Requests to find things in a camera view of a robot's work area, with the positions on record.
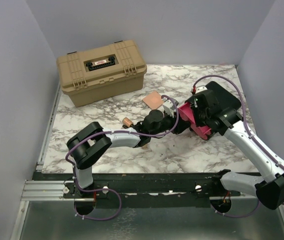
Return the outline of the pink top drawer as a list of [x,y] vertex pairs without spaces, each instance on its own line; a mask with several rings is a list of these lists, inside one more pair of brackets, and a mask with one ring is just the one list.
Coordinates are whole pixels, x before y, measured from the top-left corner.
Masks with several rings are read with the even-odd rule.
[[208,126],[197,126],[193,111],[191,109],[191,104],[189,102],[184,103],[178,107],[179,115],[182,120],[190,123],[190,129],[194,131],[203,140],[208,140],[209,136],[212,134],[211,128]]

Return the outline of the black makeup drawer organizer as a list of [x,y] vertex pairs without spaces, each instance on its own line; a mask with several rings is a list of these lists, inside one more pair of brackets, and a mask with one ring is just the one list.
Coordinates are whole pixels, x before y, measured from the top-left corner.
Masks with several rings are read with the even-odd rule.
[[[215,133],[220,133],[223,135],[226,130],[231,129],[235,123],[242,121],[243,116],[239,113],[239,109],[241,108],[240,100],[238,100],[229,91],[215,81],[211,81],[205,86],[208,90],[212,90],[214,92],[217,100],[219,101],[219,113],[214,116],[214,119],[219,123],[219,127],[217,130],[211,129],[212,134],[209,136],[210,139]],[[190,129],[190,123],[184,120],[182,126],[183,129],[185,129],[187,126]]]

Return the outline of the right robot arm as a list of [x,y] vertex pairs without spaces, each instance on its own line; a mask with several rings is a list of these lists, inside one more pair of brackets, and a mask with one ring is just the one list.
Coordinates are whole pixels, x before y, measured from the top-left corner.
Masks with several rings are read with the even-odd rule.
[[284,160],[248,127],[238,112],[239,100],[227,90],[219,102],[211,89],[194,90],[187,99],[197,126],[207,126],[235,144],[253,163],[260,177],[227,172],[211,183],[212,192],[222,196],[234,190],[256,196],[271,210],[284,204]]

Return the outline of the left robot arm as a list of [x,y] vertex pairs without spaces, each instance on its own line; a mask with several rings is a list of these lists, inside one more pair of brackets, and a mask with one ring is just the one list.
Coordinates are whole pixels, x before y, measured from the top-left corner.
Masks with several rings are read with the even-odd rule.
[[74,159],[73,169],[77,183],[75,191],[81,197],[92,193],[92,166],[110,148],[141,148],[152,138],[162,138],[168,133],[180,134],[190,123],[173,113],[172,116],[160,110],[151,110],[142,121],[120,130],[103,128],[94,121],[70,138],[66,144]]

